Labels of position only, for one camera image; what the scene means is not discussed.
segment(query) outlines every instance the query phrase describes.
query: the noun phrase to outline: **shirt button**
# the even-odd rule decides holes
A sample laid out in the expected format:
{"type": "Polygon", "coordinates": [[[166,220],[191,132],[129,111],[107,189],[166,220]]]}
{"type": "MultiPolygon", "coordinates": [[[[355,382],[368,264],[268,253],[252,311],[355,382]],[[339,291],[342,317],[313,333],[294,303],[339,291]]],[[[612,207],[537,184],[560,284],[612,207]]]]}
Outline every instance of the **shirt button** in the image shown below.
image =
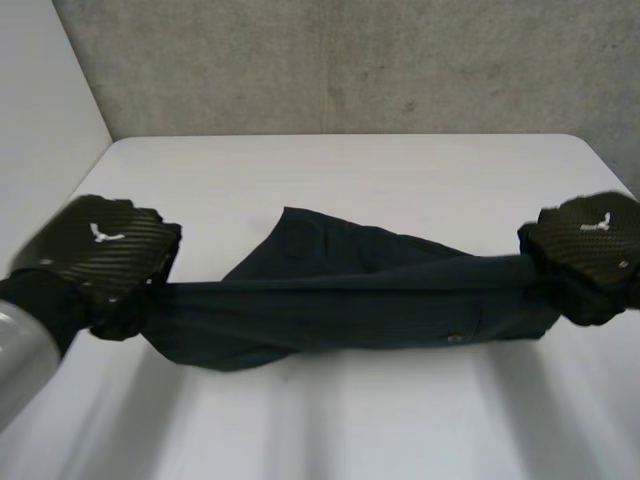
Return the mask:
{"type": "Polygon", "coordinates": [[[449,335],[447,338],[449,343],[460,343],[462,341],[462,335],[458,335],[457,333],[449,335]]]}

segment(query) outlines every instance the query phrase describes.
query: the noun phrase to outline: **white bird logo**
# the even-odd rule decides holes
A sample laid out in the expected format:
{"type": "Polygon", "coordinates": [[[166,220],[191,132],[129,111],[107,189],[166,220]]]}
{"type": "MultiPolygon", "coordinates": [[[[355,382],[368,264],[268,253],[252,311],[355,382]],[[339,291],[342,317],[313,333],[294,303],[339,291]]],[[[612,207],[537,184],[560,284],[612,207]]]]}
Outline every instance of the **white bird logo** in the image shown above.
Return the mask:
{"type": "Polygon", "coordinates": [[[93,235],[96,237],[96,240],[95,240],[96,243],[110,242],[112,240],[120,240],[124,238],[124,235],[122,234],[107,235],[106,233],[102,233],[100,230],[98,230],[97,223],[90,224],[90,227],[91,227],[91,233],[93,233],[93,235]]]}
{"type": "Polygon", "coordinates": [[[605,232],[609,230],[609,222],[611,221],[611,213],[607,212],[604,214],[604,221],[600,223],[596,223],[595,225],[582,225],[580,230],[583,231],[594,231],[594,230],[604,230],[605,232]]]}

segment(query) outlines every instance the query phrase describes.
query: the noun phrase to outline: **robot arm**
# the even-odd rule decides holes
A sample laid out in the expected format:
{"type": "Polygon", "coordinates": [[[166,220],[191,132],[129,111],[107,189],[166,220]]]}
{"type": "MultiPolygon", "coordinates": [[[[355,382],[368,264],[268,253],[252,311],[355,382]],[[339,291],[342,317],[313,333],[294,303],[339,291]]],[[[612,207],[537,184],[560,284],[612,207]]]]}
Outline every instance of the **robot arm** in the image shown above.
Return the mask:
{"type": "Polygon", "coordinates": [[[0,430],[51,378],[84,325],[69,308],[71,288],[37,271],[0,282],[0,430]]]}
{"type": "Polygon", "coordinates": [[[80,330],[119,339],[135,328],[179,241],[180,227],[154,210],[84,196],[25,245],[0,282],[0,430],[51,378],[80,330]]]}

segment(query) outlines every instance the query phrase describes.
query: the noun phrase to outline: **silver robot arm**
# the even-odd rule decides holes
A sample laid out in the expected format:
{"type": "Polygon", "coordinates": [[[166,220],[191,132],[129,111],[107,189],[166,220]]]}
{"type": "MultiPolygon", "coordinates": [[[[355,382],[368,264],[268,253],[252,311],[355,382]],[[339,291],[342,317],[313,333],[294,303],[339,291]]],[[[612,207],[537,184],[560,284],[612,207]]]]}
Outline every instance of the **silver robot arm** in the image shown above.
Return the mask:
{"type": "Polygon", "coordinates": [[[29,313],[0,300],[0,431],[53,376],[60,350],[29,313]]]}

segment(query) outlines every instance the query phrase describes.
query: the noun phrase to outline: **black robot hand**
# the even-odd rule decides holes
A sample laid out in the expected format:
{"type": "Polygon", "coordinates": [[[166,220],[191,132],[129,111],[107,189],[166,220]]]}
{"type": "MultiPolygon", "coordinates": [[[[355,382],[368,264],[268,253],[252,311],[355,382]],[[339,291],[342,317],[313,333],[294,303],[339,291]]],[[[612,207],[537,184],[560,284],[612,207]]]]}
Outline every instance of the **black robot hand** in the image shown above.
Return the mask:
{"type": "Polygon", "coordinates": [[[550,299],[578,325],[640,307],[640,204],[616,192],[542,210],[518,232],[523,253],[549,274],[550,299]]]}
{"type": "Polygon", "coordinates": [[[76,198],[14,258],[11,271],[44,270],[72,283],[92,332],[120,340],[138,332],[144,293],[164,283],[177,255],[179,225],[128,200],[76,198]]]}

